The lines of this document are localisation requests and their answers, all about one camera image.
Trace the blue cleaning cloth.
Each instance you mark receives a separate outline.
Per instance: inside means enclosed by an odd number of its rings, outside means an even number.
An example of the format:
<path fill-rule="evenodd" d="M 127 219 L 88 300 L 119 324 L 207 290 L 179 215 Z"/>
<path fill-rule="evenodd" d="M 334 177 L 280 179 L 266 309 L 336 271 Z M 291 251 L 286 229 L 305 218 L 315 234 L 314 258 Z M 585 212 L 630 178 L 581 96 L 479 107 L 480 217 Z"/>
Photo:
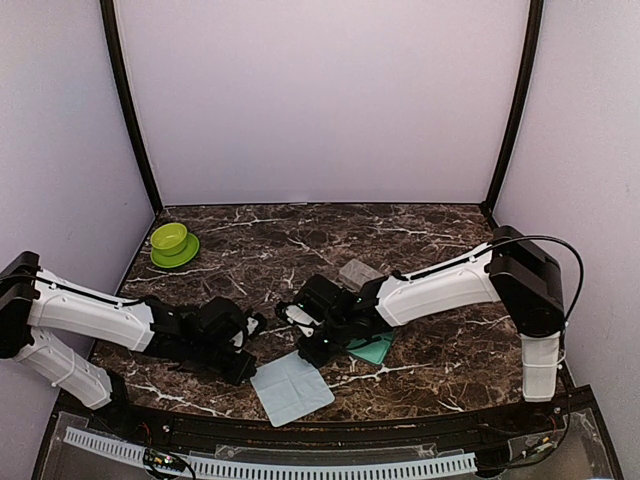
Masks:
<path fill-rule="evenodd" d="M 289 353 L 259 367 L 250 379 L 273 427 L 282 427 L 316 412 L 335 400 L 319 370 Z"/>

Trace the dark grey glasses case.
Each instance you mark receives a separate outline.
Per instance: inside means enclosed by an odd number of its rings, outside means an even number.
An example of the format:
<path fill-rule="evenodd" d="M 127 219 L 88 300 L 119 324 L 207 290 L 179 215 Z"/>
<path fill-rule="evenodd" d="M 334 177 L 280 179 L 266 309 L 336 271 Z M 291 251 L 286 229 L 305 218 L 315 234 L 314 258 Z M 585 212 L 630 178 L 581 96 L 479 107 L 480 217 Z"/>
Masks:
<path fill-rule="evenodd" d="M 353 358 L 374 366 L 381 366 L 394 340 L 395 332 L 393 330 L 377 333 L 367 338 L 358 337 L 349 342 L 346 351 Z"/>

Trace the light grey glasses case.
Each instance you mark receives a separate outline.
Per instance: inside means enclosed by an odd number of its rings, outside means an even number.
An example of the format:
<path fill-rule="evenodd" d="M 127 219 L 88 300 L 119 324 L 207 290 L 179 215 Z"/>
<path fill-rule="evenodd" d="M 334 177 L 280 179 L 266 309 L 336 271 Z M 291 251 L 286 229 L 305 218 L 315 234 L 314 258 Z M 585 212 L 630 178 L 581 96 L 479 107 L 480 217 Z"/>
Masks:
<path fill-rule="evenodd" d="M 338 273 L 338 280 L 353 291 L 359 291 L 365 283 L 379 277 L 380 272 L 358 259 L 351 259 Z"/>

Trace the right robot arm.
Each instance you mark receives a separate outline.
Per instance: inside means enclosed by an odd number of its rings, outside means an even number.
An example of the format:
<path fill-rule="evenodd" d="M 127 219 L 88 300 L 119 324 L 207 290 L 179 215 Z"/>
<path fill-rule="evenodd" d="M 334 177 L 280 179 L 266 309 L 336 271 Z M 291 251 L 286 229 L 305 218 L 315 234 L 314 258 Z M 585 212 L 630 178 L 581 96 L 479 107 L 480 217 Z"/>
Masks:
<path fill-rule="evenodd" d="M 454 259 L 412 272 L 394 271 L 368 280 L 356 293 L 322 275 L 309 278 L 281 316 L 299 327 L 300 356 L 321 368 L 356 340 L 370 343 L 415 320 L 475 304 L 502 303 L 515 325 L 522 351 L 524 401 L 510 413 L 521 434 L 549 416 L 563 361 L 569 318 L 575 308 L 563 297 L 559 262 L 541 248 L 547 235 L 524 235 L 511 226 Z"/>

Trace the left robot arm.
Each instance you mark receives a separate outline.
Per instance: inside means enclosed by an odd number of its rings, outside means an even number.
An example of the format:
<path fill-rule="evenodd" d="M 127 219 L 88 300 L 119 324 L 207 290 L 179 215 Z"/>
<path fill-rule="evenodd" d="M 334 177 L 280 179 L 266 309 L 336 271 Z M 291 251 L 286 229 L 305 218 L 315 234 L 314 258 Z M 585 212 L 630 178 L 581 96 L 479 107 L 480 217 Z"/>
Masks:
<path fill-rule="evenodd" d="M 171 306 L 153 297 L 126 299 L 68 282 L 24 251 L 1 272 L 1 356 L 23 364 L 54 387 L 101 411 L 120 436 L 141 427 L 140 412 L 125 400 L 123 379 L 91 364 L 55 333 L 63 330 L 107 341 L 152 358 L 209 369 L 231 385 L 256 372 L 246 343 L 265 318 L 216 297 L 202 306 Z"/>

